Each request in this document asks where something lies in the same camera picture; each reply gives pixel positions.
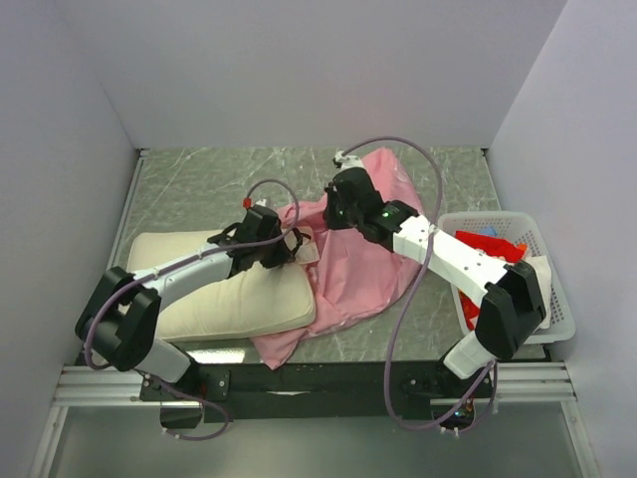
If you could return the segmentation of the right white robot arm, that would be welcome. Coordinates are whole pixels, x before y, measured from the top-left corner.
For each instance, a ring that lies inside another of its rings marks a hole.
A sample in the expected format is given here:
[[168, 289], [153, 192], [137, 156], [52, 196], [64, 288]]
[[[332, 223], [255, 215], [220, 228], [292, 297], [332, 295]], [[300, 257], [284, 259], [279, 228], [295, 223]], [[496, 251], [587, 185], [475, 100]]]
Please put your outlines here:
[[545, 320], [540, 280], [528, 262], [491, 257], [404, 202], [383, 200], [361, 165], [343, 166], [325, 192], [328, 228], [357, 230], [366, 241], [425, 266], [479, 307], [474, 330], [449, 350], [437, 372], [445, 395], [462, 395], [478, 369], [510, 359]]

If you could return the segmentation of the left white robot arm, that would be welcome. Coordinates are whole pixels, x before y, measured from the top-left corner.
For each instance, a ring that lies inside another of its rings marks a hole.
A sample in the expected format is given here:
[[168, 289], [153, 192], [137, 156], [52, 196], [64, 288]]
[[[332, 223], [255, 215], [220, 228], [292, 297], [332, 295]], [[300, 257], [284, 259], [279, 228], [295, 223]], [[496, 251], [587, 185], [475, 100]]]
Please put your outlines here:
[[86, 364], [148, 372], [175, 399], [192, 397], [196, 362], [178, 343], [286, 332], [314, 319], [298, 263], [311, 243], [308, 232], [253, 205], [190, 253], [133, 272], [108, 269], [76, 324]]

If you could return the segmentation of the pink pillowcase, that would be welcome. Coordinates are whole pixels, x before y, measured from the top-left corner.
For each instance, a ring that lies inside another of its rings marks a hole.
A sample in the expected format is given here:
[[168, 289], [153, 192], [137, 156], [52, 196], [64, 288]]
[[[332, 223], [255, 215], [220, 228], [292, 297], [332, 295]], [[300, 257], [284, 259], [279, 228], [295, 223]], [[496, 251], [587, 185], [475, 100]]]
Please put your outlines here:
[[252, 339], [262, 362], [276, 369], [297, 346], [314, 337], [339, 332], [382, 313], [408, 290], [420, 264], [366, 241], [354, 229], [329, 230], [322, 214], [326, 197], [302, 201], [299, 227], [312, 230], [318, 261], [306, 266], [316, 302], [312, 324]]

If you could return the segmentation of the cream pillow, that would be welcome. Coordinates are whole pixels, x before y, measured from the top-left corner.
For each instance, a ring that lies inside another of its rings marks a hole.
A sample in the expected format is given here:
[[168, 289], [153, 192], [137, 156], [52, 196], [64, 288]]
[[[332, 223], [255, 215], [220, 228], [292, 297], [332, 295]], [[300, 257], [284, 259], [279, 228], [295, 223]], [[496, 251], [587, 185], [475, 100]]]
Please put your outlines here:
[[316, 313], [305, 267], [293, 262], [265, 269], [256, 263], [168, 306], [155, 336], [167, 342], [248, 339], [308, 326]]

